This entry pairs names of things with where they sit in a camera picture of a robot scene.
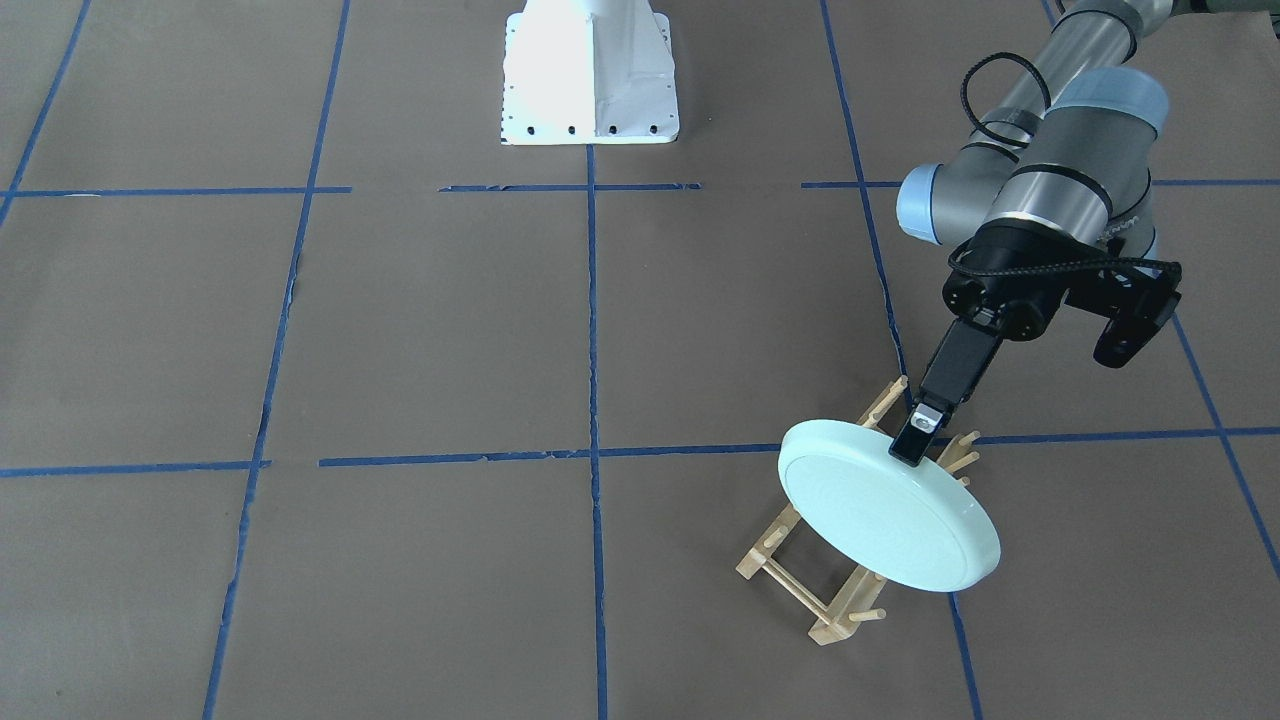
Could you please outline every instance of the cable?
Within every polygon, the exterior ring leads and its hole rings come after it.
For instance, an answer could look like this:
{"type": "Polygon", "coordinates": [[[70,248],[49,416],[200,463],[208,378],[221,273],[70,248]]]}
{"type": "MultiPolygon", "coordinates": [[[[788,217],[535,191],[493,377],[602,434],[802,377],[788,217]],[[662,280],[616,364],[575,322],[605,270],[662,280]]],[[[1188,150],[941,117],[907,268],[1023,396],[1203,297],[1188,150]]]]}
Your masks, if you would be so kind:
{"type": "Polygon", "coordinates": [[[1080,273],[1085,270],[1123,272],[1123,270],[1133,270],[1135,268],[1147,268],[1149,270],[1158,270],[1162,273],[1167,273],[1175,283],[1181,282],[1183,278],[1183,265],[1180,263],[1166,263],[1164,260],[1146,260],[1143,258],[1112,258],[1110,255],[1102,258],[1094,258],[1092,260],[1071,260],[1069,263],[1053,263],[1050,265],[1029,265],[1025,268],[1007,268],[1004,270],[978,270],[960,263],[960,258],[968,250],[969,250],[969,241],[960,243],[960,246],[951,252],[951,256],[947,258],[947,265],[950,265],[952,270],[960,273],[961,275],[970,278],[1064,275],[1069,273],[1080,273]]]}
{"type": "Polygon", "coordinates": [[[1036,81],[1036,86],[1039,87],[1041,99],[1044,102],[1044,109],[1048,110],[1048,106],[1053,102],[1053,97],[1048,91],[1048,83],[1044,82],[1044,76],[1042,76],[1039,70],[1036,69],[1034,63],[1032,63],[1030,60],[1023,58],[1016,53],[995,53],[987,55],[982,60],[978,60],[978,64],[969,68],[969,72],[965,73],[964,79],[960,81],[960,105],[964,108],[965,117],[969,118],[970,123],[973,123],[974,129],[977,129],[982,135],[986,135],[987,137],[997,142],[1004,142],[1005,145],[1010,145],[1012,147],[1027,147],[1028,146],[1027,142],[1023,142],[1020,140],[1014,140],[1011,137],[1005,137],[997,132],[987,129],[987,126],[984,126],[982,120],[978,119],[978,115],[973,114],[973,108],[969,105],[969,81],[973,79],[973,76],[978,70],[980,70],[982,68],[987,67],[988,64],[996,60],[1012,60],[1019,65],[1021,65],[1023,69],[1025,69],[1028,73],[1030,73],[1032,79],[1036,81]]]}

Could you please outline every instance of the white metal base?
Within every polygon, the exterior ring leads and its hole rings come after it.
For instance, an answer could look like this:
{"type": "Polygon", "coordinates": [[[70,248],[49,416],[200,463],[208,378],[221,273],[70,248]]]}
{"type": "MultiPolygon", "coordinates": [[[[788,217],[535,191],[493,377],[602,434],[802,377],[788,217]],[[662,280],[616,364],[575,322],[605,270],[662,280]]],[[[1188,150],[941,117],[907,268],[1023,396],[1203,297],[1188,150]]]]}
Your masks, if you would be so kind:
{"type": "MultiPolygon", "coordinates": [[[[524,15],[507,18],[503,145],[652,145],[676,140],[680,113],[675,73],[636,73],[608,87],[596,70],[602,54],[617,49],[598,45],[600,38],[590,20],[570,26],[571,37],[554,38],[554,50],[548,50],[552,38],[536,38],[521,46],[525,56],[513,58],[524,15]]],[[[659,32],[669,56],[671,20],[660,13],[653,17],[657,28],[641,27],[636,32],[659,32]]]]}

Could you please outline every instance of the light blue joint cap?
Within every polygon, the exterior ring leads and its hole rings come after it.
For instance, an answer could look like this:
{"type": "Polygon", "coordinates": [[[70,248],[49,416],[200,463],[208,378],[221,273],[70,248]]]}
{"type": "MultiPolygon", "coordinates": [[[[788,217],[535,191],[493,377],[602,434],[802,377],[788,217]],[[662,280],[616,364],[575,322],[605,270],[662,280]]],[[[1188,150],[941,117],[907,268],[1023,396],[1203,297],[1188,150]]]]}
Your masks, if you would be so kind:
{"type": "Polygon", "coordinates": [[[1133,115],[1156,129],[1165,129],[1169,95],[1156,78],[1133,68],[1098,68],[1071,81],[1050,108],[1102,108],[1133,115]]]}
{"type": "Polygon", "coordinates": [[[933,176],[941,167],[915,168],[906,174],[897,191],[897,224],[906,234],[933,245],[942,245],[933,232],[933,176]]]}

